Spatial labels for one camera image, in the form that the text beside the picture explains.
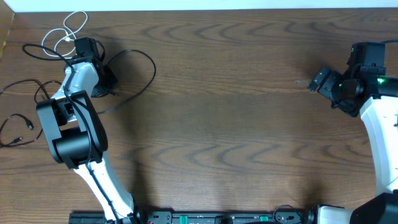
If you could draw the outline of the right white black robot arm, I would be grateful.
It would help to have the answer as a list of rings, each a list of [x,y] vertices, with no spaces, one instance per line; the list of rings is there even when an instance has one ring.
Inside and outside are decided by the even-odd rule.
[[[318,205],[302,223],[397,223],[397,78],[386,75],[387,43],[353,44],[344,73],[322,67],[308,85],[331,108],[361,118],[371,145],[375,196],[355,209]]]

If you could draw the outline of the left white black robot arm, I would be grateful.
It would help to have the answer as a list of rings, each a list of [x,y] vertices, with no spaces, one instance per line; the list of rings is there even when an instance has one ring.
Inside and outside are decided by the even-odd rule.
[[[104,211],[106,223],[146,223],[108,158],[108,138],[91,98],[111,92],[118,80],[99,53],[95,39],[74,41],[76,54],[66,61],[60,89],[37,105],[50,153],[89,186]]]

